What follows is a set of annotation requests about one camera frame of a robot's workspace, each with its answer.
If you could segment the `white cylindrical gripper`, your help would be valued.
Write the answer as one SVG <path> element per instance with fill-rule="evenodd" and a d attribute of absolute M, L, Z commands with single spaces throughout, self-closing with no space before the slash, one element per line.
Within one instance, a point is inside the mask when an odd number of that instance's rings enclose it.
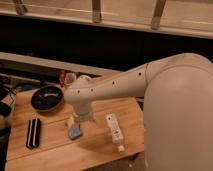
<path fill-rule="evenodd" d="M 73 110 L 73 116 L 70 116 L 66 120 L 66 126 L 68 129 L 71 129 L 75 125 L 75 121 L 85 122 L 94 119 L 92 106 L 90 103 L 74 104 Z"/>

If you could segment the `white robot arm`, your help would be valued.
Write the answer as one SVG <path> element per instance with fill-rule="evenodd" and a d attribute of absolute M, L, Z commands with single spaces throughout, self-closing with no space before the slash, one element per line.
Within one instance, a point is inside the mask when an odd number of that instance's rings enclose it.
<path fill-rule="evenodd" d="M 65 90 L 74 118 L 86 121 L 97 100 L 144 99 L 146 171 L 213 171 L 213 62 L 182 53 L 96 83 Z"/>

